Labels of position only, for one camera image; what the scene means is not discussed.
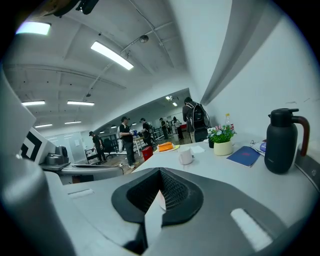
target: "blue notebook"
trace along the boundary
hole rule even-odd
[[[234,161],[244,166],[251,167],[258,159],[260,154],[252,149],[250,146],[243,146],[226,159]]]

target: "cup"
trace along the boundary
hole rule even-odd
[[[192,153],[191,148],[187,147],[184,149],[179,150],[179,161],[182,165],[188,165],[192,162]]]

